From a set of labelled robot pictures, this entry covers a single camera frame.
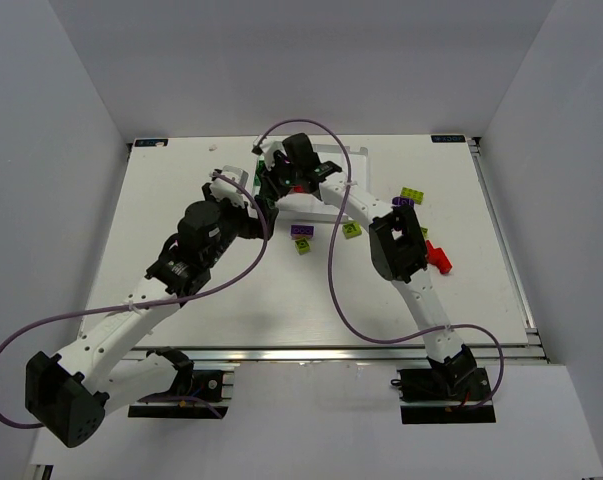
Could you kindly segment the green 2x4 brick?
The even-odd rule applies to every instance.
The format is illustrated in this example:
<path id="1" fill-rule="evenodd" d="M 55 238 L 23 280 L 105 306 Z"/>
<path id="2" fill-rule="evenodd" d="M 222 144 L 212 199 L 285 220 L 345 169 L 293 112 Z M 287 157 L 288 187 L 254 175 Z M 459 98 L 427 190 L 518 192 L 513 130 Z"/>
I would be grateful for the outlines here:
<path id="1" fill-rule="evenodd" d="M 265 161 L 262 157 L 259 157 L 256 162 L 255 172 L 253 176 L 253 193 L 258 194 L 262 185 L 262 176 L 266 171 Z"/>

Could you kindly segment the lime 2x4 brick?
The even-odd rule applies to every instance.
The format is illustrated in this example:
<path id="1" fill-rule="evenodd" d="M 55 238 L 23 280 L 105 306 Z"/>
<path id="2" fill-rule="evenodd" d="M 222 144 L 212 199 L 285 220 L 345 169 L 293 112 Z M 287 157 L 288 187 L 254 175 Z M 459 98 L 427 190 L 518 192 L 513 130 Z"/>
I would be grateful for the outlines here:
<path id="1" fill-rule="evenodd" d="M 415 204 L 421 205 L 424 200 L 424 193 L 420 190 L 403 187 L 400 192 L 402 198 L 412 200 Z"/>

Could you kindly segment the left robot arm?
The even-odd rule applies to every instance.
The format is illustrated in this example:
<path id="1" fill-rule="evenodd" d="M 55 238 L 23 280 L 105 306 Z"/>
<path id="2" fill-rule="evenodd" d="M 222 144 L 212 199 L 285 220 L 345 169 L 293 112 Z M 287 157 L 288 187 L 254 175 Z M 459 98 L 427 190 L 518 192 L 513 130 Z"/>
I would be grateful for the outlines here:
<path id="1" fill-rule="evenodd" d="M 172 347 L 116 371 L 116 364 L 155 326 L 177 313 L 211 278 L 211 270 L 236 238 L 270 238 L 278 216 L 258 198 L 264 217 L 245 206 L 207 198 L 185 210 L 176 233 L 128 297 L 124 310 L 107 314 L 80 339 L 53 356 L 26 365 L 26 408 L 65 446 L 87 441 L 104 418 L 145 397 L 169 401 L 193 389 L 193 363 Z"/>

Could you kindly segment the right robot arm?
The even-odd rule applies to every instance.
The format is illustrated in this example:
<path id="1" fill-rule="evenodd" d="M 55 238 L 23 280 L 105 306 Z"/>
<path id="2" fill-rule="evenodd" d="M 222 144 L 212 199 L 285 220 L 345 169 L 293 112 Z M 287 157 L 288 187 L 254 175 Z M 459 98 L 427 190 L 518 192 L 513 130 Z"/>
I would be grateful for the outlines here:
<path id="1" fill-rule="evenodd" d="M 252 152 L 264 166 L 257 173 L 262 196 L 278 201 L 295 187 L 339 210 L 367 232 L 372 266 L 402 297 L 422 333 L 432 376 L 446 393 L 466 388 L 477 368 L 467 345 L 454 330 L 428 268 L 426 242 L 414 208 L 393 206 L 360 187 L 352 177 L 351 161 L 342 150 L 342 166 L 323 161 L 309 137 L 295 134 L 282 141 L 261 137 Z"/>

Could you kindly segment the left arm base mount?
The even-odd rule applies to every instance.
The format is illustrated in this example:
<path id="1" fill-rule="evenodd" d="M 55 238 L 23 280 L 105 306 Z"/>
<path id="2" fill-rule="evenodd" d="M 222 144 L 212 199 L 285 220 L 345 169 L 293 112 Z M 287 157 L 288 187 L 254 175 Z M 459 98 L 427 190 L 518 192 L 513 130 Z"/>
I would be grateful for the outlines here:
<path id="1" fill-rule="evenodd" d="M 222 420 L 232 396 L 229 370 L 197 368 L 184 352 L 172 347 L 151 349 L 145 357 L 156 355 L 176 368 L 170 388 L 154 393 L 128 407 L 129 418 L 172 420 Z"/>

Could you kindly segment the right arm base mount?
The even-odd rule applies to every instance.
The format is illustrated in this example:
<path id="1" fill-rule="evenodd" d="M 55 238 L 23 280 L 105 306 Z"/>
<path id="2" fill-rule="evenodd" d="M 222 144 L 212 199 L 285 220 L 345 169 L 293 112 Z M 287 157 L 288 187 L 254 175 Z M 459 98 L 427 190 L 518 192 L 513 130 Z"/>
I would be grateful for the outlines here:
<path id="1" fill-rule="evenodd" d="M 484 368 L 478 368 L 459 389 L 448 391 L 431 369 L 408 368 L 397 371 L 390 387 L 399 396 L 404 425 L 494 424 L 496 414 L 491 400 L 481 406 L 491 392 Z"/>

